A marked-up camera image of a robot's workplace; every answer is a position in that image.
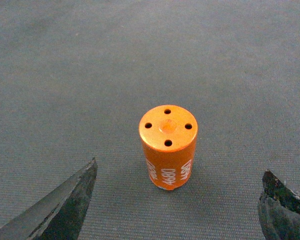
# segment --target center hole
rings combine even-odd
[[[167,147],[170,147],[172,145],[172,141],[171,140],[165,140],[164,145],[166,145]]]

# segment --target gray carpet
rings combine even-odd
[[[138,135],[164,104],[199,125],[172,192]],[[93,156],[80,240],[264,239],[264,170],[300,187],[300,0],[0,0],[0,226]]]

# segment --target metal part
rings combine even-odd
[[[76,240],[97,176],[95,158],[0,228],[0,240]]]
[[[300,240],[300,192],[270,170],[264,173],[262,182],[258,214],[265,239]]]
[[[196,118],[180,106],[157,106],[140,120],[139,135],[151,181],[165,190],[185,184],[195,157]]]

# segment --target orange metal cylinder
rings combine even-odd
[[[185,184],[192,171],[198,124],[186,109],[161,105],[140,120],[139,135],[151,181],[173,190]]]

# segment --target small hole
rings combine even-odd
[[[170,147],[172,145],[172,141],[171,140],[166,140],[164,142],[164,145],[166,145],[167,147]]]
[[[190,123],[187,123],[185,126],[184,126],[186,129],[192,129],[192,125]]]
[[[152,124],[150,122],[147,122],[144,126],[146,129],[149,129],[152,127]]]

